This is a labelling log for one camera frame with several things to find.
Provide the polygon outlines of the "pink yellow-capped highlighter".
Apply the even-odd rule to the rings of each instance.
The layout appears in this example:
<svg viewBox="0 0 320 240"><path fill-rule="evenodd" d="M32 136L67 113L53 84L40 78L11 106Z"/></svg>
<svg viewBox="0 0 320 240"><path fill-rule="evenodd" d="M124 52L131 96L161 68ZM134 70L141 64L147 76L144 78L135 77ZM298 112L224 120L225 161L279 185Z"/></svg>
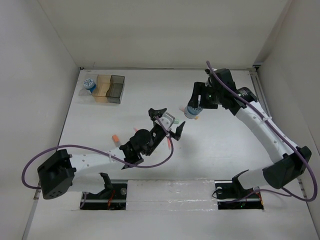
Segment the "pink yellow-capped highlighter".
<svg viewBox="0 0 320 240"><path fill-rule="evenodd" d="M190 114L190 113L186 110L186 108L183 107L183 106L180 106L178 109L179 109L181 112L183 112L184 116L185 116L186 118L188 118L188 119L197 120L197 119L199 118L198 115L192 115L192 114Z"/></svg>

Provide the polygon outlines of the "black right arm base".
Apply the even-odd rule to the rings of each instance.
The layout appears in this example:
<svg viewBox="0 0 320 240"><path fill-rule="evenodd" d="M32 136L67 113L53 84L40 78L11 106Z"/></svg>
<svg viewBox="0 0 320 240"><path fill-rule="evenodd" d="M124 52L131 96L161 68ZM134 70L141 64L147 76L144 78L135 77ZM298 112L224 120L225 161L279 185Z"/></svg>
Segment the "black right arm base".
<svg viewBox="0 0 320 240"><path fill-rule="evenodd" d="M245 171L237 174L232 180L215 180L215 190L212 198L217 200L218 210L264 210L262 196L260 193L253 193L253 188L244 189L238 177Z"/></svg>

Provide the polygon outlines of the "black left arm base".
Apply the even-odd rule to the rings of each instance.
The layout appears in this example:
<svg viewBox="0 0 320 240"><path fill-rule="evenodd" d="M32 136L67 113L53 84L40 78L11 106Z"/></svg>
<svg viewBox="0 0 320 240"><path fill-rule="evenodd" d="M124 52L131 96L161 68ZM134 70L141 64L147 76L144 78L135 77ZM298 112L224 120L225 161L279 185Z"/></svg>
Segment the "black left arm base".
<svg viewBox="0 0 320 240"><path fill-rule="evenodd" d="M109 175L101 173L103 189L94 194L84 192L81 197L80 210L124 211L127 205L128 180L111 180Z"/></svg>

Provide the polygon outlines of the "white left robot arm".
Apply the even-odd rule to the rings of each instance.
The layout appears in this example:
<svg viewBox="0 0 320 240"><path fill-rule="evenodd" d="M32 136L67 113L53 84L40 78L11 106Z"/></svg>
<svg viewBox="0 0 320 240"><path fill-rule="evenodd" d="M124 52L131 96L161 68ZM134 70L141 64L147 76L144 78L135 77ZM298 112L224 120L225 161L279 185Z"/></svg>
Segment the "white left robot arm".
<svg viewBox="0 0 320 240"><path fill-rule="evenodd" d="M148 115L151 130L139 129L127 143L107 152L92 148L90 154L71 155L66 148L56 151L37 168L43 198L52 200L67 192L107 198L113 191L109 170L143 169L143 156L149 157L164 139L180 140L184 122L172 131L176 119L165 108L150 108Z"/></svg>

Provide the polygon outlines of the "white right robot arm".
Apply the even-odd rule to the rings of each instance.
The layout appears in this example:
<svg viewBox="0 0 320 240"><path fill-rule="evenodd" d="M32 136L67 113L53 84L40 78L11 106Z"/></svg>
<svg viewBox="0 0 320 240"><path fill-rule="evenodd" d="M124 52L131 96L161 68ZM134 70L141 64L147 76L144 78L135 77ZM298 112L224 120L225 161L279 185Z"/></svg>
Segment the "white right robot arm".
<svg viewBox="0 0 320 240"><path fill-rule="evenodd" d="M235 175L231 184L222 189L220 199L240 199L254 188L269 185L283 189L302 175L311 158L307 146L299 147L275 125L263 110L258 98L247 87L237 88L229 69L205 70L206 82L195 82L191 98L184 108L189 119L196 119L203 109L229 110L243 122L262 144L271 164L256 170L244 170Z"/></svg>

